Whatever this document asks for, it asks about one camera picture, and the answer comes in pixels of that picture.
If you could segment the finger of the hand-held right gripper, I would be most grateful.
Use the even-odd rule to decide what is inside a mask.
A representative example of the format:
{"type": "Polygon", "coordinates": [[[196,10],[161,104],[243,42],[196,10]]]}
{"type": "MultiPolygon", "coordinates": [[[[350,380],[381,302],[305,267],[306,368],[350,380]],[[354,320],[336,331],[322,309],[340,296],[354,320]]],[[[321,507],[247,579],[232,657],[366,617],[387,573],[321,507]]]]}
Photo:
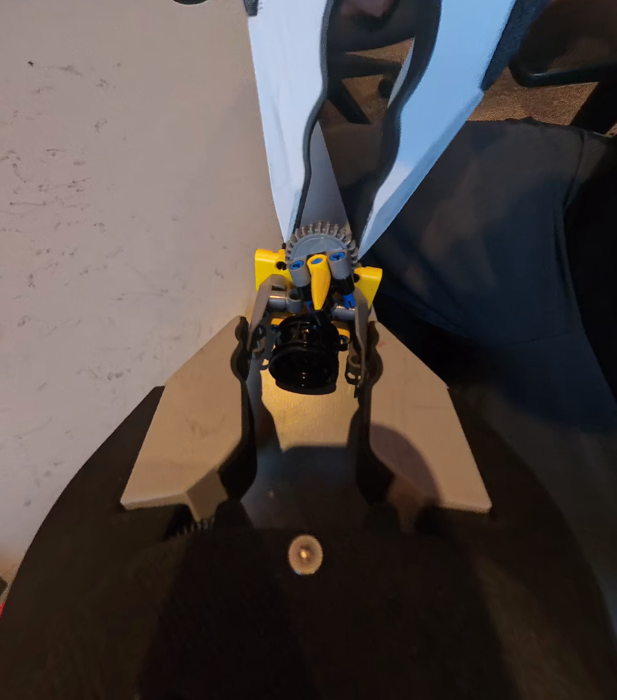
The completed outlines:
{"type": "Polygon", "coordinates": [[[394,221],[483,96],[513,1],[440,1],[418,18],[409,60],[383,121],[359,257],[394,221]]]}
{"type": "Polygon", "coordinates": [[[337,179],[319,116],[333,1],[247,1],[252,62],[280,230],[337,219],[337,179]]]}

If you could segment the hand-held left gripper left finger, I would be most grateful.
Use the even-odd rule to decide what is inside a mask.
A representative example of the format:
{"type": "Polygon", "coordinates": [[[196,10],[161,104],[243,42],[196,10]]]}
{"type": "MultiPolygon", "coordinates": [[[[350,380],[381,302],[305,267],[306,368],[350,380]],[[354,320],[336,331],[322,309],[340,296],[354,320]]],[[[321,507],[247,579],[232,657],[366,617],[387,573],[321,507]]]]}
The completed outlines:
{"type": "Polygon", "coordinates": [[[233,317],[167,380],[121,495],[126,510],[184,505],[207,520],[248,490],[257,469],[248,331],[233,317]]]}

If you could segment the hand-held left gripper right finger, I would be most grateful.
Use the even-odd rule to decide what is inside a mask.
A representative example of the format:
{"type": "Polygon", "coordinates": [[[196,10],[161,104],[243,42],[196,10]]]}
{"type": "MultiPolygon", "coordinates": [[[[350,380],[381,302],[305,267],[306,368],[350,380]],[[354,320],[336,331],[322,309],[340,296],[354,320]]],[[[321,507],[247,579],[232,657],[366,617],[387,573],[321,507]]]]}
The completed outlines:
{"type": "Polygon", "coordinates": [[[484,516],[492,503],[452,398],[435,372],[378,321],[355,390],[357,485],[401,530],[454,512],[484,516]]]}

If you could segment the grey gear brick assembly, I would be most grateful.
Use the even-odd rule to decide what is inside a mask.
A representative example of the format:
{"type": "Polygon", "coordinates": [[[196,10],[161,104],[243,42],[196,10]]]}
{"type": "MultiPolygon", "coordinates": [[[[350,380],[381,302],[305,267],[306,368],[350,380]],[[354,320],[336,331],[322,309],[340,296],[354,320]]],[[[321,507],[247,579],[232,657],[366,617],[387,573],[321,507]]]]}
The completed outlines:
{"type": "Polygon", "coordinates": [[[314,300],[318,293],[311,290],[312,276],[321,270],[321,260],[325,260],[326,270],[330,273],[327,289],[334,288],[339,293],[345,308],[356,307],[358,257],[349,224],[339,226],[319,221],[298,228],[286,243],[285,253],[290,278],[310,310],[317,311],[325,305],[314,300]]]}

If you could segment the small yellow grey brick assembly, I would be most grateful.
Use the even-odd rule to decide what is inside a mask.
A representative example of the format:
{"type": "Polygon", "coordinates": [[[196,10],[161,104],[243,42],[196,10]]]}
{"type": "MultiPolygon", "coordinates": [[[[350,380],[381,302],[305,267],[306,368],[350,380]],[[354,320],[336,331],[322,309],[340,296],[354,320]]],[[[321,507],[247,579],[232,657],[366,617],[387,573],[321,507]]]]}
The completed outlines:
{"type": "Polygon", "coordinates": [[[330,273],[325,260],[312,276],[314,300],[324,302],[310,310],[286,266],[286,245],[277,251],[258,249],[254,257],[255,300],[249,323],[252,353],[269,348],[267,367],[279,389],[301,395],[325,395],[337,388],[340,354],[347,353],[348,384],[360,387],[367,377],[368,325],[382,271],[357,264],[354,309],[327,289],[330,273]]]}

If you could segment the black office chair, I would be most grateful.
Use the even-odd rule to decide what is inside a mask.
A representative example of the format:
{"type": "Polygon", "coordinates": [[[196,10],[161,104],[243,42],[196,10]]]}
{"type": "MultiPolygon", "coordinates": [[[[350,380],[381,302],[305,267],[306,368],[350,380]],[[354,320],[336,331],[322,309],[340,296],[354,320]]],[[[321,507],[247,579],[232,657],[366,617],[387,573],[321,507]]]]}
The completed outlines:
{"type": "Polygon", "coordinates": [[[609,132],[617,124],[617,1],[552,1],[509,70],[527,88],[595,83],[571,125],[609,132]]]}

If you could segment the person's legs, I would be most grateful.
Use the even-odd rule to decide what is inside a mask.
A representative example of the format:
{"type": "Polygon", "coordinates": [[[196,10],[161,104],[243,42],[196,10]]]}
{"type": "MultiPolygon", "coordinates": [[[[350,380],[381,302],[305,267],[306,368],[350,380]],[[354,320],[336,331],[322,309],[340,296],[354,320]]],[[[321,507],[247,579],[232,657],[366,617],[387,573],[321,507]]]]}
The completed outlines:
{"type": "Polygon", "coordinates": [[[617,635],[617,136],[468,122],[367,256],[379,318],[541,481],[617,635]]]}

